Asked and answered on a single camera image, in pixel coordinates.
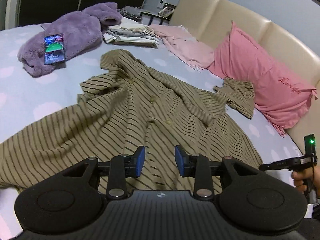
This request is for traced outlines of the person's right hand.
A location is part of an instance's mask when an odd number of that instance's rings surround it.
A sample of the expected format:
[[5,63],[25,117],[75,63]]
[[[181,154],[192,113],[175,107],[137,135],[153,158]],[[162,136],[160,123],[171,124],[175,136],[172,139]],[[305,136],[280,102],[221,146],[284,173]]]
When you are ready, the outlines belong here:
[[320,169],[319,166],[314,166],[313,168],[308,168],[306,170],[303,170],[301,172],[293,171],[291,174],[291,177],[294,182],[294,186],[296,189],[304,193],[307,191],[307,186],[304,185],[303,180],[310,179],[313,181],[313,185],[316,188],[317,197],[319,198],[320,195]]

